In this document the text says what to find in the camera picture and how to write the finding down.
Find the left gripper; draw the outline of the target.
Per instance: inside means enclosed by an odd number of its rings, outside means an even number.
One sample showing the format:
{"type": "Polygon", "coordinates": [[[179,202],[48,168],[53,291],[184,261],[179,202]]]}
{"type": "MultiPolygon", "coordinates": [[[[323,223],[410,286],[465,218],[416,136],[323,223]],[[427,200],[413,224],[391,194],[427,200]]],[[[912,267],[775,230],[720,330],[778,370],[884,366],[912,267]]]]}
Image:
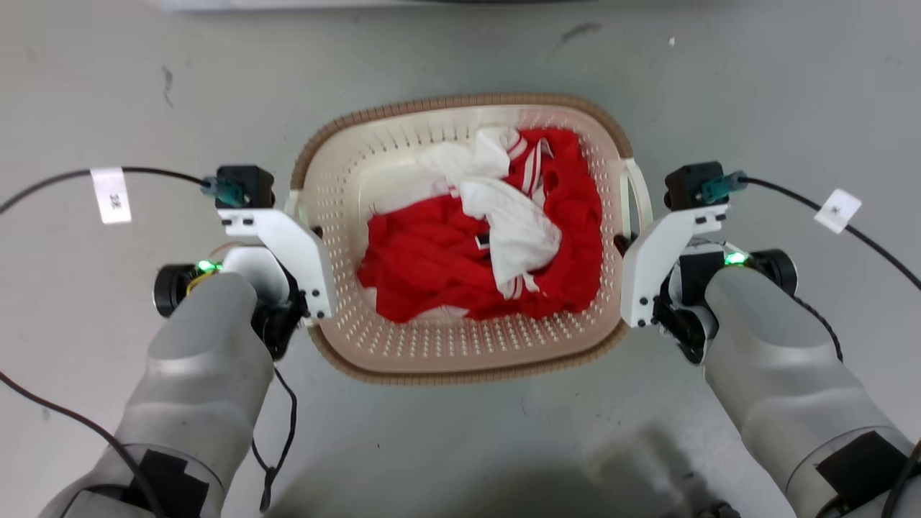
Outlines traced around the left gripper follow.
{"type": "MultiPolygon", "coordinates": [[[[322,239],[325,230],[310,227],[322,239]]],[[[222,273],[240,274],[253,286],[257,303],[251,328],[273,360],[283,358],[303,318],[310,315],[305,291],[296,279],[263,247],[233,247],[222,260],[222,273]]]]}

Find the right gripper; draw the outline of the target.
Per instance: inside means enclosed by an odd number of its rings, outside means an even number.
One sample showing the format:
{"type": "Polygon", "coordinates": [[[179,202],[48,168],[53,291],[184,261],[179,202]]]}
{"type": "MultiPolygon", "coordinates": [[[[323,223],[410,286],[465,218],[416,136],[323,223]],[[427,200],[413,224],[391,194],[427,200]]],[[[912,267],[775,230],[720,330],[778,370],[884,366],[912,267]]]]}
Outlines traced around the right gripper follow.
{"type": "MultiPolygon", "coordinates": [[[[634,242],[632,234],[618,234],[613,243],[621,257],[634,242]]],[[[726,245],[714,240],[693,239],[682,250],[655,298],[653,316],[659,331],[678,345],[694,365],[704,360],[705,348],[718,330],[718,323],[705,301],[705,291],[714,275],[726,265],[726,245]]]]}

